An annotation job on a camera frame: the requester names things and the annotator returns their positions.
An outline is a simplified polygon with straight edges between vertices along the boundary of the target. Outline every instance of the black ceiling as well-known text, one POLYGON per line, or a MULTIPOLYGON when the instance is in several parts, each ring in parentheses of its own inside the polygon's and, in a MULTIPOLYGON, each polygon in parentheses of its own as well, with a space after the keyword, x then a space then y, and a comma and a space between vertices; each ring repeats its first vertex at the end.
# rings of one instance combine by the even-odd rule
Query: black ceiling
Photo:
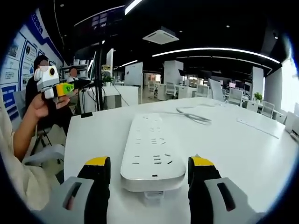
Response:
POLYGON ((81 4, 56 0, 55 13, 60 38, 55 22, 54 4, 46 3, 41 14, 46 29, 66 62, 70 63, 74 53, 95 42, 105 40, 103 48, 114 48, 114 65, 133 60, 143 61, 148 71, 163 71, 165 60, 184 62, 187 74, 199 74, 201 70, 221 71, 222 76, 239 80, 250 80, 252 66, 264 68, 265 75, 275 71, 281 64, 262 57, 227 51, 188 51, 151 57, 154 54, 189 48, 221 47, 242 49, 274 58, 286 59, 283 34, 264 14, 252 6, 242 6, 235 1, 209 0, 143 0, 128 15, 123 16, 109 34, 78 38, 74 25, 83 19, 104 10, 128 6, 133 0, 101 1, 97 6, 85 0, 81 4), (164 26, 176 33, 179 41, 158 45, 142 38, 164 26))

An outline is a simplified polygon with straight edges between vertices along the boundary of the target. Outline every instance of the white power strip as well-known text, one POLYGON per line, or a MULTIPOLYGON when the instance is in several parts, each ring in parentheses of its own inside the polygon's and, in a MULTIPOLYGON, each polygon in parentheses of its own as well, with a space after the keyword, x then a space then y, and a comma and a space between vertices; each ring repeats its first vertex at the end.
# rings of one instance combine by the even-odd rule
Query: white power strip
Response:
POLYGON ((121 164, 123 188, 133 192, 180 187, 186 166, 157 113, 136 115, 121 164))

